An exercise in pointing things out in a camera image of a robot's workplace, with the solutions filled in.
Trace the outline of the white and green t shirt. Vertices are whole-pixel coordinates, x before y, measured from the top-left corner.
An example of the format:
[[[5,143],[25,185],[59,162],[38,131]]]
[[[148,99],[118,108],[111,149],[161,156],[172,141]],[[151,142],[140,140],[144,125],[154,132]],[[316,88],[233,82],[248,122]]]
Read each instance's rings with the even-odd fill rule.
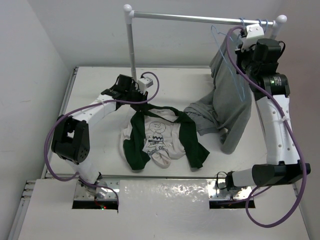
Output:
[[[120,135],[119,153],[133,171],[149,161],[162,169],[186,157],[192,169],[200,169],[210,152],[198,141],[195,122],[170,106],[147,104],[136,111]]]

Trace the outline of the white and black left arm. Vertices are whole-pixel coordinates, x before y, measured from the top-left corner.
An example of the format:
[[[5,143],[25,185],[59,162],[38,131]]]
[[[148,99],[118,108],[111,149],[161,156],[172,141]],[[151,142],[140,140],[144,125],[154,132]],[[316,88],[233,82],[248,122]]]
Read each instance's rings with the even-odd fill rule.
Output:
[[[85,182],[95,184],[100,173],[89,159],[90,129],[119,109],[124,101],[146,101],[147,88],[152,85],[150,77],[142,76],[135,81],[130,76],[120,74],[115,84],[102,91],[90,107],[76,111],[58,123],[51,142],[52,152],[65,160]]]

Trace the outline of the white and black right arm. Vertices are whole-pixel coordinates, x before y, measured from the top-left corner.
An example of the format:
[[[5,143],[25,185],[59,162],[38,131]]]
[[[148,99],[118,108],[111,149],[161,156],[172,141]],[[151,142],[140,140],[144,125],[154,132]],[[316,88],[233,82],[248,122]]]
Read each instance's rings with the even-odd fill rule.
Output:
[[[228,191],[249,186],[291,185],[303,178],[302,164],[288,128],[291,127],[288,78],[277,72],[285,43],[269,38],[258,39],[246,50],[236,50],[236,64],[253,82],[253,92],[266,145],[265,164],[255,164],[242,171],[230,171],[225,177]]]

